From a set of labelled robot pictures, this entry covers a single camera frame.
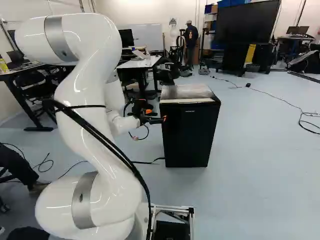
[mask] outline table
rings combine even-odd
[[[39,132],[51,132],[53,130],[53,127],[45,127],[41,124],[39,119],[36,117],[34,112],[31,110],[29,105],[26,102],[26,99],[21,94],[21,91],[19,88],[14,84],[15,78],[21,74],[25,73],[27,71],[35,71],[39,69],[45,69],[47,68],[47,64],[43,64],[40,62],[34,62],[30,63],[28,65],[22,65],[17,68],[11,69],[9,72],[0,73],[0,82],[4,82],[14,98],[17,100],[17,102],[20,104],[22,109],[25,111],[25,113],[28,115],[28,117],[33,121],[35,127],[26,127],[25,131],[39,131]]]
[[[293,57],[295,55],[296,48],[299,46],[299,42],[302,42],[302,41],[313,41],[314,38],[313,37],[304,37],[304,36],[301,36],[301,37],[280,36],[280,37],[278,37],[278,40],[279,41],[281,41],[281,40],[293,41],[293,46],[292,46],[292,50],[291,50],[291,53],[290,53],[290,56]]]
[[[148,69],[152,69],[153,71],[153,82],[154,82],[154,89],[156,93],[159,92],[158,90],[158,83],[155,78],[155,75],[157,74],[157,65],[156,63],[162,58],[162,56],[151,56],[150,59],[150,64],[148,64],[148,60],[130,60],[127,61],[121,65],[119,65],[116,69],[117,71],[126,71],[128,69],[134,70],[134,72],[137,74],[138,78],[138,84],[139,84],[139,90],[140,90],[140,95],[141,98],[147,99],[146,98],[146,85],[144,81],[144,74]]]

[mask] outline person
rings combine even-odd
[[[187,28],[184,32],[184,38],[186,42],[186,57],[187,65],[190,69],[193,68],[193,59],[195,54],[195,46],[199,37],[198,29],[192,25],[192,21],[186,21]]]
[[[24,184],[30,193],[40,193],[48,183],[38,181],[39,175],[19,153],[0,143],[0,168],[7,169]]]
[[[5,232],[5,228],[3,226],[0,226],[0,235],[2,235]]]

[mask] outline person's shoe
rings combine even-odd
[[[5,232],[5,228],[3,226],[0,226],[0,235]]]
[[[29,193],[39,195],[49,184],[50,182],[36,181],[35,184],[33,184],[32,189],[29,190]]]

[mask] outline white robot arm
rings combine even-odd
[[[140,125],[134,117],[119,115],[124,98],[114,69],[122,44],[109,18],[96,13],[36,17],[21,25],[15,39],[25,55],[39,62],[76,65],[58,86],[54,99],[69,107],[106,105],[112,109],[108,114],[104,107],[74,109],[112,142],[113,134]],[[56,119],[65,143],[97,172],[51,183],[36,203],[38,223],[48,233],[65,239],[124,240],[142,201],[140,182],[109,149],[67,115],[57,112]]]

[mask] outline wall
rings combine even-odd
[[[193,25],[202,29],[206,0],[95,0],[95,4],[97,11],[117,26],[161,23],[168,49],[171,42],[170,19],[177,19],[178,28],[185,29],[187,20],[192,20]]]
[[[0,16],[8,21],[5,24],[7,30],[15,30],[22,21],[34,17],[81,12],[79,0],[52,0],[51,2],[47,0],[0,0],[0,6]],[[85,5],[85,10],[90,12],[88,4]],[[11,61],[6,52],[12,50],[8,39],[0,29],[0,54],[6,62]],[[20,105],[7,86],[0,82],[0,123],[21,111]]]
[[[320,1],[319,0],[307,0],[299,26],[310,26],[308,34],[315,36],[320,27]]]

